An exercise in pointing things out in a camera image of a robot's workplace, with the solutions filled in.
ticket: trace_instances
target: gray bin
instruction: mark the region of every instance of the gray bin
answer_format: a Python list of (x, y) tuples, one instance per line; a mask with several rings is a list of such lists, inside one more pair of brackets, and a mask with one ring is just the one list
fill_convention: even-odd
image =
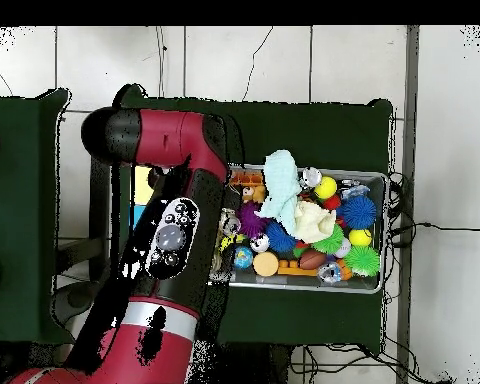
[[(232, 170), (262, 170), (263, 166), (246, 165), (245, 169), (231, 167)], [(372, 247), (380, 254), (380, 271), (375, 277), (353, 276), (347, 281), (340, 281), (333, 285), (323, 285), (317, 277), (274, 275), (272, 277), (261, 277), (257, 275), (252, 267), (246, 270), (233, 270), (229, 284), (232, 287), (269, 288), (279, 290), (307, 290), (307, 291), (328, 291), (336, 293), (377, 293), (383, 284), (386, 264), (386, 240), (389, 228), (388, 207), (389, 207), (389, 179), (378, 172), (355, 172), (355, 171), (331, 171), (321, 169), (322, 175), (327, 175), (335, 180), (355, 179), (366, 185), (370, 192), (368, 197), (373, 200), (377, 208), (375, 224), (370, 228), (373, 236)], [(287, 259), (278, 254), (279, 259)], [(212, 281), (220, 281), (226, 277), (225, 271), (212, 274)]]

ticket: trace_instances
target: purple object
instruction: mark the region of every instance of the purple object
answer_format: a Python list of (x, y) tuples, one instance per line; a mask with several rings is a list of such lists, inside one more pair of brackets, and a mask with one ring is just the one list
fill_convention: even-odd
[(260, 208), (260, 204), (251, 200), (244, 203), (237, 212), (238, 219), (242, 224), (240, 231), (249, 238), (255, 238), (262, 233), (270, 221), (269, 218), (260, 218), (254, 215), (254, 211), (259, 211)]

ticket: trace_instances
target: cloth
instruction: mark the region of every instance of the cloth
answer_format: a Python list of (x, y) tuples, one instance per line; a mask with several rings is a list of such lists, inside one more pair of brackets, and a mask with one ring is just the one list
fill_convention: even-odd
[(299, 201), (295, 208), (295, 238), (316, 243), (332, 235), (336, 211), (322, 209), (316, 203)]
[(274, 218), (286, 232), (295, 234), (297, 194), (302, 190), (298, 182), (297, 165), (288, 150), (277, 150), (265, 159), (263, 167), (268, 197), (261, 205), (260, 218)]

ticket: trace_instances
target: red robot arm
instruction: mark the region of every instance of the red robot arm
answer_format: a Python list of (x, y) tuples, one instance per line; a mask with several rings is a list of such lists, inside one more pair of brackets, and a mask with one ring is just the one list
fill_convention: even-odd
[(228, 174), (220, 118), (104, 108), (82, 125), (105, 163), (172, 168), (100, 291), (63, 368), (5, 384), (184, 384)]

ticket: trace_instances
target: green table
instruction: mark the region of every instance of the green table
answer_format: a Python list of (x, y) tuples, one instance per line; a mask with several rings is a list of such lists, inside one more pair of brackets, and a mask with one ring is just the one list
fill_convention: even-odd
[[(347, 105), (157, 99), (145, 97), (139, 86), (132, 85), (122, 89), (116, 101), (123, 107), (222, 116), (231, 163), (242, 162), (236, 143), (240, 136), (248, 164), (263, 164), (265, 156), (288, 149), (300, 167), (388, 171), (392, 106), (387, 100)], [(208, 298), (213, 296), (210, 289)], [(232, 287), (218, 338), (228, 343), (361, 343), (378, 353), (381, 302), (381, 292), (361, 295)]]
[(70, 343), (50, 315), (55, 135), (67, 90), (0, 98), (0, 341)]

